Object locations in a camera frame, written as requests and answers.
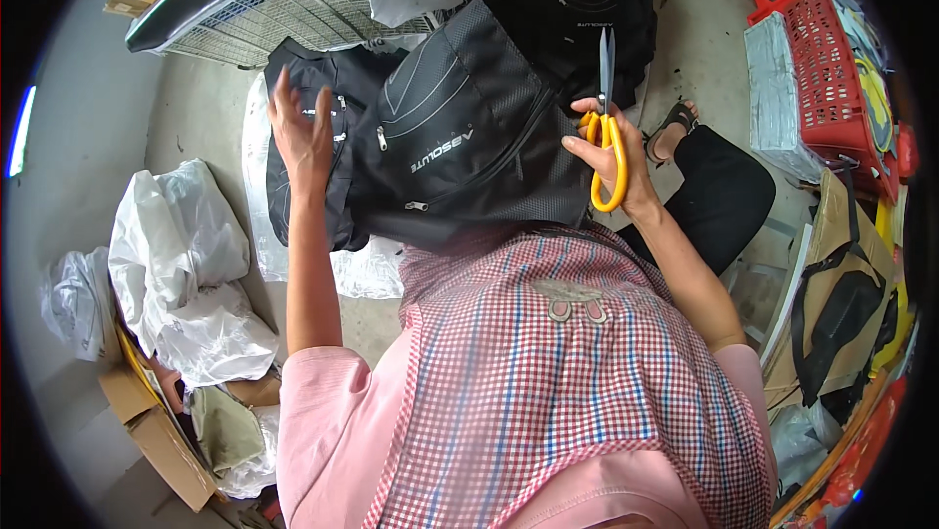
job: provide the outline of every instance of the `absolute logo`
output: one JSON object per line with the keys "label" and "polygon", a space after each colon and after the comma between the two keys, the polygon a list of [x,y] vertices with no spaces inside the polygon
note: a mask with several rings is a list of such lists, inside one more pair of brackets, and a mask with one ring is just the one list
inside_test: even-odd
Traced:
{"label": "absolute logo", "polygon": [[428,152],[424,158],[422,158],[421,160],[418,160],[417,162],[411,165],[411,173],[414,173],[414,172],[419,171],[420,169],[423,169],[425,165],[430,164],[431,162],[436,160],[439,156],[443,156],[444,153],[448,153],[452,149],[457,148],[464,141],[470,141],[470,139],[472,138],[473,129],[471,129],[466,134],[460,134],[459,136],[451,140],[447,140],[446,142],[443,142],[442,144],[440,144],[440,146]]}

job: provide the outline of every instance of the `right hand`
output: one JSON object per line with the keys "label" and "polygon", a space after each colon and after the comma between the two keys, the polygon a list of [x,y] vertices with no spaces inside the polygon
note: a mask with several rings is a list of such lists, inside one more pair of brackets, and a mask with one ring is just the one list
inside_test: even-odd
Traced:
{"label": "right hand", "polygon": [[290,90],[288,67],[281,70],[268,100],[268,119],[288,170],[292,196],[326,196],[333,162],[332,110],[333,92],[323,87],[316,96],[316,116],[311,122],[301,113],[299,92]]}
{"label": "right hand", "polygon": [[[585,97],[571,103],[571,109],[579,113],[588,111],[598,111],[599,102],[595,97]],[[633,124],[630,124],[626,116],[616,107],[616,104],[609,104],[609,113],[620,126],[620,136],[623,138],[626,148],[626,166],[628,176],[626,179],[626,198],[623,199],[623,211],[636,220],[655,210],[662,205],[655,193],[655,188],[651,185],[649,178],[649,167],[646,166],[645,151],[642,149],[642,136],[640,131]],[[600,148],[594,146],[586,139],[587,128],[582,127],[580,137],[565,136],[561,139],[561,144],[569,150],[571,154],[586,162],[603,181],[604,187],[608,193],[612,193],[616,186],[616,156],[613,154],[613,147]]]}

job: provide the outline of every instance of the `metal grid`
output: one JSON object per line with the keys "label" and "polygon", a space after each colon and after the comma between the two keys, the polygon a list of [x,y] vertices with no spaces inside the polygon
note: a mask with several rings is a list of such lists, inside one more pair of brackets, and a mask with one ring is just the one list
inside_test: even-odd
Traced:
{"label": "metal grid", "polygon": [[287,36],[312,50],[434,30],[428,17],[397,28],[371,19],[368,0],[237,0],[164,50],[248,68],[267,64]]}

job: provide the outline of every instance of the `black strap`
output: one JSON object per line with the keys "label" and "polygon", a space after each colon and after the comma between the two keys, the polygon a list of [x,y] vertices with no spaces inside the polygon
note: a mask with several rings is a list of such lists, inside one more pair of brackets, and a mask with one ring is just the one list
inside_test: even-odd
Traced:
{"label": "black strap", "polygon": [[826,371],[824,373],[815,372],[814,370],[818,365],[813,362],[812,366],[810,366],[808,363],[808,358],[812,355],[812,352],[815,352],[815,348],[813,348],[812,352],[809,352],[809,356],[805,356],[803,354],[803,339],[805,336],[805,290],[808,288],[809,279],[826,270],[837,268],[839,265],[841,265],[841,261],[844,260],[845,256],[848,254],[854,254],[858,258],[862,259],[864,263],[871,266],[871,268],[874,270],[874,274],[876,275],[877,280],[877,290],[880,291],[880,298],[883,298],[884,290],[886,288],[886,278],[877,272],[877,269],[874,268],[873,264],[871,264],[871,261],[868,259],[868,255],[864,253],[864,250],[860,245],[861,235],[857,225],[857,202],[854,198],[851,170],[848,168],[847,163],[845,163],[843,166],[843,173],[844,184],[848,190],[848,230],[851,234],[851,239],[848,242],[838,246],[838,248],[829,254],[824,260],[817,262],[814,265],[810,264],[805,266],[804,270],[802,271],[802,281],[799,284],[799,288],[795,292],[795,300],[792,305],[792,316],[790,318],[790,331],[792,336],[792,363],[795,367],[795,374],[799,380],[799,385],[802,387],[802,402],[804,406],[807,407],[810,407],[815,403],[815,400],[818,398],[819,388],[821,387],[822,382],[825,381],[825,377],[828,374],[828,369],[831,368],[831,363],[828,362]]}

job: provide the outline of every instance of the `stack of backpacks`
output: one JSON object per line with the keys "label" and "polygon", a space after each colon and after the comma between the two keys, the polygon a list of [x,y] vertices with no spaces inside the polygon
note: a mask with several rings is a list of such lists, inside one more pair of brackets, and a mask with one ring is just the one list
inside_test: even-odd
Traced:
{"label": "stack of backpacks", "polygon": [[[447,252],[519,222],[580,225],[592,171],[560,138],[577,131],[570,101],[596,93],[604,26],[618,31],[614,95],[625,109],[654,50],[651,0],[470,0],[411,52],[282,42],[268,88],[287,66],[308,115],[319,89],[333,89],[333,250],[375,234]],[[287,245],[288,177],[270,140],[268,211]]]}

